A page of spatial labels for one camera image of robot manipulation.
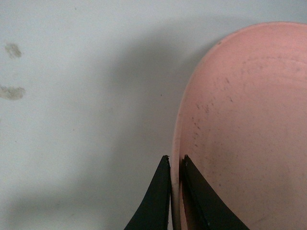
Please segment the pink plastic container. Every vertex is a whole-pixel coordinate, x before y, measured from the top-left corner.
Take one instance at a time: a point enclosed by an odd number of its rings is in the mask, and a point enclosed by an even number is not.
[[[307,229],[307,25],[261,23],[216,44],[196,67],[172,155],[175,227],[188,154],[251,229]]]

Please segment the dirt spot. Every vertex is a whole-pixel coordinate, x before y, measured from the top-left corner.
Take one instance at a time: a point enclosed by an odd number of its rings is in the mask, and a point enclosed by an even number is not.
[[[14,43],[7,43],[4,47],[10,58],[20,58],[21,52],[19,47]]]
[[[15,101],[22,99],[24,94],[25,94],[24,88],[4,87],[0,85],[0,98]]]

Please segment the stain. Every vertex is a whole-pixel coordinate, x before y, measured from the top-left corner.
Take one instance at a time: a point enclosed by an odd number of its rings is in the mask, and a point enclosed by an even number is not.
[[[20,52],[18,45],[14,43],[7,43],[4,48],[10,58],[20,58],[21,57],[21,52]]]
[[[15,101],[22,99],[24,94],[25,94],[24,88],[4,87],[0,85],[0,98]]]

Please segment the pink bowl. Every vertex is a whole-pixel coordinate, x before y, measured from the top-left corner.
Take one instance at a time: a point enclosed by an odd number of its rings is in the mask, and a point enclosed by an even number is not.
[[[188,229],[179,177],[188,154],[251,229],[307,229],[307,25],[261,23],[196,67],[172,155],[175,228]]]

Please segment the white surface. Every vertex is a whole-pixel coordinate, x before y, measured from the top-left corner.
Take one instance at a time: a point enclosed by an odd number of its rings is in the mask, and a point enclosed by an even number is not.
[[[0,2],[0,229],[124,229],[198,61],[263,21],[307,23],[305,0]],[[21,57],[10,57],[7,44]]]

